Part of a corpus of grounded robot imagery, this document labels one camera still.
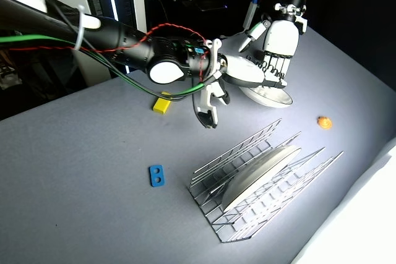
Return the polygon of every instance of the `table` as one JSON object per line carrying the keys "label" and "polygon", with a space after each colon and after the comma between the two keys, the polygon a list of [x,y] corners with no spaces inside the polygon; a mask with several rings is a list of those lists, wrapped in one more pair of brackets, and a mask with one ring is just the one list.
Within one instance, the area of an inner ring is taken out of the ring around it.
{"label": "table", "polygon": [[[228,86],[216,129],[190,100],[154,113],[153,97],[120,79],[0,122],[0,263],[290,262],[395,135],[396,93],[311,29],[286,80],[286,109]],[[331,130],[316,124],[322,115]],[[257,237],[221,244],[187,190],[191,174],[280,117],[271,143],[302,131],[303,153],[326,147],[317,162],[345,154]],[[163,187],[150,186],[153,164]]]}

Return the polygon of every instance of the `green wire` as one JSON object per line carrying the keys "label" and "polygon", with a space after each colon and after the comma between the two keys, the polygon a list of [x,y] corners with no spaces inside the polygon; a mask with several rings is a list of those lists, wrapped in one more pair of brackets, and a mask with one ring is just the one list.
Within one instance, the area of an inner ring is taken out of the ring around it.
{"label": "green wire", "polygon": [[[0,43],[12,43],[12,42],[16,42],[16,41],[28,41],[28,40],[56,40],[56,41],[62,41],[65,43],[69,43],[71,45],[73,45],[73,43],[71,43],[70,41],[67,40],[61,40],[59,38],[55,38],[52,36],[46,36],[46,35],[39,35],[39,34],[31,34],[31,35],[17,35],[17,36],[1,36],[0,37]],[[95,57],[99,60],[103,61],[100,56],[95,55]],[[120,72],[118,69],[114,68],[111,69],[117,76],[121,77],[125,82],[129,83],[130,85],[138,88],[139,90],[145,91],[146,89],[142,88],[141,86],[138,86],[136,84],[134,84],[133,82],[131,82],[129,80],[129,77],[125,74],[123,74],[122,72]],[[195,92],[197,90],[200,90],[202,88],[204,88],[205,85],[203,83],[199,83],[198,85],[196,85],[195,87],[192,87],[190,89],[187,89],[183,92],[180,93],[176,93],[176,94],[171,94],[170,96],[184,96],[184,95],[189,95],[192,92]]]}

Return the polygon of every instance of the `plate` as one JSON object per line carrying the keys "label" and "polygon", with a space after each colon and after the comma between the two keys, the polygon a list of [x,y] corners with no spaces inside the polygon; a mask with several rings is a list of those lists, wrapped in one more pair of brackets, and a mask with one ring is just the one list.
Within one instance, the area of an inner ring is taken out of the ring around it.
{"label": "plate", "polygon": [[301,151],[295,145],[274,148],[247,165],[228,184],[222,199],[224,212],[236,207],[243,200],[269,182]]}
{"label": "plate", "polygon": [[258,86],[256,88],[240,87],[243,93],[250,99],[271,108],[287,108],[293,100],[290,95],[279,88]]}

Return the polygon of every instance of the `yellow sponge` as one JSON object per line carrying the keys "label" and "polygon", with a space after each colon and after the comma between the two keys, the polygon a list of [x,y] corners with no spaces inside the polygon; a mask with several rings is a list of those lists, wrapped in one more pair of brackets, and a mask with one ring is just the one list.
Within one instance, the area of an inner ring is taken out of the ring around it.
{"label": "yellow sponge", "polygon": [[[162,94],[169,95],[169,93],[167,92],[162,92]],[[153,106],[153,111],[155,111],[156,113],[165,114],[170,104],[171,102],[169,100],[159,98]]]}

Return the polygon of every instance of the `dish rack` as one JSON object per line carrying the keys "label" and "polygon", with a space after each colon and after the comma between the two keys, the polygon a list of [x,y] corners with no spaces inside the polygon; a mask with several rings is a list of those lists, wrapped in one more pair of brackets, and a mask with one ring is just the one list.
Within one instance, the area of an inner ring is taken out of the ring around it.
{"label": "dish rack", "polygon": [[[271,181],[241,202],[223,212],[222,194],[227,184],[252,160],[273,147],[269,137],[279,125],[279,119],[232,149],[194,171],[189,191],[221,242],[236,242],[252,238],[279,214],[310,182],[343,154],[331,157],[318,166],[310,162],[324,148],[288,164]],[[286,139],[277,147],[288,145],[301,132]]]}

